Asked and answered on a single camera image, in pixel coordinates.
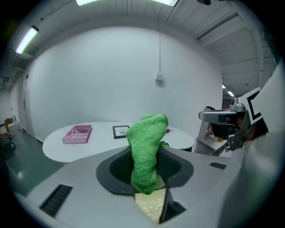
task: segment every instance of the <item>ceiling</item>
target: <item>ceiling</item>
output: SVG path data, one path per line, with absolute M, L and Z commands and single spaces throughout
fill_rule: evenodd
M 159 21 L 174 26 L 212 52 L 220 61 L 224 98 L 232 91 L 237 97 L 263 87 L 275 69 L 275 61 L 262 31 L 247 27 L 233 3 L 179 0 L 175 7 L 151 0 L 98 0 L 78 6 L 75 0 L 48 0 L 39 5 L 19 26 L 0 64 L 0 77 L 10 80 L 8 90 L 30 64 L 37 50 L 63 32 L 85 21 L 104 17 L 129 17 Z M 16 54 L 20 40 L 35 25 L 38 34 Z

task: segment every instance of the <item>green cloth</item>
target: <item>green cloth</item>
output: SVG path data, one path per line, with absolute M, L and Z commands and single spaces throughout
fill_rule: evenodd
M 141 193 L 150 195 L 158 187 L 156 153 L 167 131 L 168 119 L 163 114 L 143 116 L 127 132 L 132 147 L 134 169 L 131 184 Z

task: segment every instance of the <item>white round table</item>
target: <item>white round table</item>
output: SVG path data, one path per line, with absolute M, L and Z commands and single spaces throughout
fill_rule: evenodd
M 131 127 L 134 124 L 125 122 L 93 122 L 80 125 L 92 125 L 87 143 L 63 144 L 62 138 L 71 130 L 74 125 L 66 126 L 54 131 L 44 141 L 44 154 L 58 162 L 70 163 L 78 159 L 96 155 L 112 149 L 128 146 L 126 138 L 114 139 L 113 126 Z M 175 149 L 185 150 L 194 145 L 194 139 L 187 133 L 173 127 L 168 127 L 170 133 L 166 133 L 162 141 L 169 143 Z

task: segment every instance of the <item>pink book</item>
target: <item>pink book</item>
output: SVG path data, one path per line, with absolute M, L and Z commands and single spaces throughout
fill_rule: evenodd
M 87 143 L 92 125 L 75 125 L 62 139 L 64 144 Z

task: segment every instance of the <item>picture frame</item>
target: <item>picture frame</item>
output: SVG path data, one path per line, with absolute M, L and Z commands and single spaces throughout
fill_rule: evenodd
M 129 126 L 113 126 L 114 139 L 126 138 L 129 128 Z

